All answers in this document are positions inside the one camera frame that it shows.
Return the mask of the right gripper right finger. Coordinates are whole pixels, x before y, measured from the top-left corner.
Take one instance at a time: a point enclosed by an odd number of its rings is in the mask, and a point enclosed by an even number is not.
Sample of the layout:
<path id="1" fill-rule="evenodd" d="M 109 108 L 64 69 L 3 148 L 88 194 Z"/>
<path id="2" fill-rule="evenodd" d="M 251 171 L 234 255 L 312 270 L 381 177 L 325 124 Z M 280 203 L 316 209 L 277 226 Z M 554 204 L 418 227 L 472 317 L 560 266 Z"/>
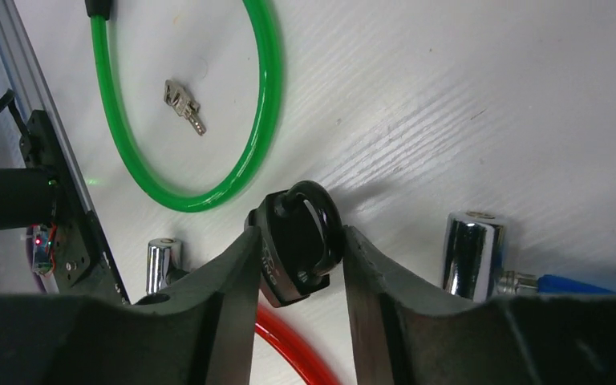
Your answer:
<path id="1" fill-rule="evenodd" d="M 616 295 L 451 295 L 344 229 L 360 384 L 616 384 Z"/>

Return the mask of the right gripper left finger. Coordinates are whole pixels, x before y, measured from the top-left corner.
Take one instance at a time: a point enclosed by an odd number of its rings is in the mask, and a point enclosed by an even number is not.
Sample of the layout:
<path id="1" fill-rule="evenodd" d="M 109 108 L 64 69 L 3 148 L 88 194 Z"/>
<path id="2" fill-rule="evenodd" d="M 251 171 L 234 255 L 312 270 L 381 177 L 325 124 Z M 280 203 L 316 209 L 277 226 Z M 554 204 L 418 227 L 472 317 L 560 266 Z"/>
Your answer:
<path id="1" fill-rule="evenodd" d="M 133 305 L 0 295 L 0 384 L 247 384 L 261 232 Z"/>

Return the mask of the red cable lock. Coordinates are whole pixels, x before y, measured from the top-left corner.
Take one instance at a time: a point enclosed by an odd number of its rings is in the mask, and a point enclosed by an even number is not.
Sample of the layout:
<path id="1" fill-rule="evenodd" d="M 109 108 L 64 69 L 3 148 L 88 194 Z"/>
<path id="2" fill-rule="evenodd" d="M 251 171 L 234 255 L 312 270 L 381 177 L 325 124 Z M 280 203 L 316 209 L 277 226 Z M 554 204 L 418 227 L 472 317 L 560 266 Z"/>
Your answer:
<path id="1" fill-rule="evenodd" d="M 176 238 L 160 237 L 148 242 L 146 297 L 187 275 L 178 266 L 182 244 Z M 338 384 L 336 374 L 316 351 L 287 323 L 266 306 L 257 310 L 255 333 L 263 338 L 296 371 L 306 384 Z"/>

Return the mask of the blue cable lock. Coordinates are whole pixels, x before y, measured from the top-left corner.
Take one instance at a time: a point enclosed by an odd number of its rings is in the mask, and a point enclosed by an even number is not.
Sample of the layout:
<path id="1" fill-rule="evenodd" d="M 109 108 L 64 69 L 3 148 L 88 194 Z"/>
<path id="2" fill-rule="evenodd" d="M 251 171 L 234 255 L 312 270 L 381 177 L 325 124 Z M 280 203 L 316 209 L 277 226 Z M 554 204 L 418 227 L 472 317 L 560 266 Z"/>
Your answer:
<path id="1" fill-rule="evenodd" d="M 571 278 L 536 276 L 506 269 L 508 222 L 490 213 L 448 214 L 444 236 L 444 291 L 473 302 L 497 295 L 615 295 L 612 290 Z"/>

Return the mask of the black padlock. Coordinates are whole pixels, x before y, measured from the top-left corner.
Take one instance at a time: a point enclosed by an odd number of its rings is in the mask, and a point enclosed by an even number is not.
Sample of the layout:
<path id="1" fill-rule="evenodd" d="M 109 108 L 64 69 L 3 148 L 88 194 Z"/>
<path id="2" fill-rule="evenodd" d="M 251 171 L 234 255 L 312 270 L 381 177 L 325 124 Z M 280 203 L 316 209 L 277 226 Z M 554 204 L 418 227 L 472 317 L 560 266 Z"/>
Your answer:
<path id="1" fill-rule="evenodd" d="M 261 291 L 274 308 L 327 288 L 331 270 L 345 255 L 337 206 L 312 180 L 267 195 L 249 212 L 245 225 L 261 231 Z"/>

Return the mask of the small silver keys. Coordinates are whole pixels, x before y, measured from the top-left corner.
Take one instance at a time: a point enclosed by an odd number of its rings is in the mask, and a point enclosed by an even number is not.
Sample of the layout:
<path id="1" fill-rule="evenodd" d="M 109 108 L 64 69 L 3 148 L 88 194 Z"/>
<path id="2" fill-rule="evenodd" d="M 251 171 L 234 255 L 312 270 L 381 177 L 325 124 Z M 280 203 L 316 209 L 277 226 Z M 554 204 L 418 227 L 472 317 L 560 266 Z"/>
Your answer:
<path id="1" fill-rule="evenodd" d="M 164 82 L 164 102 L 179 117 L 188 121 L 199 136 L 203 136 L 207 132 L 207 128 L 199 116 L 200 104 L 183 85 L 172 79 L 167 79 Z"/>

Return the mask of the green cable lock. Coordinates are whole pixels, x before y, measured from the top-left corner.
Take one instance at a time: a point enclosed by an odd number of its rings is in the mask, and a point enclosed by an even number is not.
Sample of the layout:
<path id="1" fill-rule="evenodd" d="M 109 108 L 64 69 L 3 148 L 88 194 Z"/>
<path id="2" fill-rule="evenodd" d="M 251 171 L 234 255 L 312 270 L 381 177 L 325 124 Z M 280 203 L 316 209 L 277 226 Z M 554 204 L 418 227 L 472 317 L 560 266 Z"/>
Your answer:
<path id="1" fill-rule="evenodd" d="M 107 125 L 116 151 L 125 168 L 156 203 L 181 213 L 200 213 L 214 209 L 242 193 L 260 170 L 278 127 L 282 106 L 285 63 L 280 28 L 269 1 L 246 1 L 258 61 L 258 96 L 249 137 L 237 163 L 215 187 L 198 195 L 179 194 L 160 180 L 145 162 L 130 126 L 124 118 L 122 96 L 113 78 L 107 35 L 111 1 L 87 1 L 85 9 L 91 26 L 91 45 L 95 72 Z"/>

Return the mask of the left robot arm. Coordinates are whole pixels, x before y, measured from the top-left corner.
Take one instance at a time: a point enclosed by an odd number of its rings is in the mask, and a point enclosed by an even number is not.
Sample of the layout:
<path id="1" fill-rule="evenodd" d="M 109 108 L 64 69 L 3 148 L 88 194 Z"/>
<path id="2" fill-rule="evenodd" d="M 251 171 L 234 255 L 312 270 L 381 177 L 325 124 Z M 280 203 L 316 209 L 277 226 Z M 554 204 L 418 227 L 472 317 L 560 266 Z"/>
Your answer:
<path id="1" fill-rule="evenodd" d="M 62 199 L 58 169 L 0 168 L 0 231 L 53 223 Z"/>

